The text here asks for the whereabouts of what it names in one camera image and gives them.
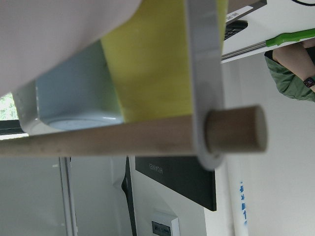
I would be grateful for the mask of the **yellow plastic cup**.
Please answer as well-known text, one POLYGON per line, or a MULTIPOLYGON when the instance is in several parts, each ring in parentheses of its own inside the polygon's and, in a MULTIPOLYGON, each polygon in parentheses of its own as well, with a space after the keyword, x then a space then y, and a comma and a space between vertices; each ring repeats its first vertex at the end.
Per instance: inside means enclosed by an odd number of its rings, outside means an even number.
POLYGON ((101 45, 126 123, 192 113, 184 1, 142 1, 101 45))

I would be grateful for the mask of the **blue plastic cup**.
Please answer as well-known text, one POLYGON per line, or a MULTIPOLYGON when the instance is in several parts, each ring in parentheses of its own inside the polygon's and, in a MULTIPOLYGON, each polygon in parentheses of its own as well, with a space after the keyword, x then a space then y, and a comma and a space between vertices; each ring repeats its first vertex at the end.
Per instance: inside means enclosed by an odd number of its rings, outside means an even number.
POLYGON ((124 121, 100 41, 40 76, 37 112, 46 125, 77 130, 124 121))

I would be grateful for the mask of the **pink plastic cup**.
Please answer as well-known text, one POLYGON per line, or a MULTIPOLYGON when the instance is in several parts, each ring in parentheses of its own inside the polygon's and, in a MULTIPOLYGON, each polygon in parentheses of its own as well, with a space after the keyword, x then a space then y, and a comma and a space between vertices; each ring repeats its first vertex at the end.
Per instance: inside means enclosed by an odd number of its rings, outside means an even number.
POLYGON ((130 19, 138 0, 3 0, 0 93, 36 79, 130 19))

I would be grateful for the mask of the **black computer monitor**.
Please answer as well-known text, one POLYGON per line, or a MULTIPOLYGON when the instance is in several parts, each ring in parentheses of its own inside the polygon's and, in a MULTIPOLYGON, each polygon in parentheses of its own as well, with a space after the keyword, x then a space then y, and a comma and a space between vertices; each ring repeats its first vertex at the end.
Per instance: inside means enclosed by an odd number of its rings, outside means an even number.
POLYGON ((126 158, 122 183, 134 236, 205 236, 216 211, 215 172, 197 158, 126 158))

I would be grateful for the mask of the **black computer keyboard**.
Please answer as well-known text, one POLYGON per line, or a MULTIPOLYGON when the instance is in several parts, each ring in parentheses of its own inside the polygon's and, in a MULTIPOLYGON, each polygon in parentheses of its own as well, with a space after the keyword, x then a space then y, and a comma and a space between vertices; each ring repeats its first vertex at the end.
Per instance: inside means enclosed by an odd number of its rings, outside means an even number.
POLYGON ((232 36, 246 29, 247 27, 248 27, 248 22, 243 21, 243 20, 237 20, 228 24, 225 28, 224 40, 231 38, 232 36))

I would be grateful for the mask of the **person in green shirt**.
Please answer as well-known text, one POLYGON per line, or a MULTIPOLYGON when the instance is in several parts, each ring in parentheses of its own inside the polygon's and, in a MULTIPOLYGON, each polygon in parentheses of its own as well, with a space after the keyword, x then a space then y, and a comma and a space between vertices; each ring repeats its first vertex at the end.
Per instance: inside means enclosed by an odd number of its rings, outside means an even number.
POLYGON ((299 101, 315 101, 315 39, 275 48, 264 53, 276 88, 299 101))

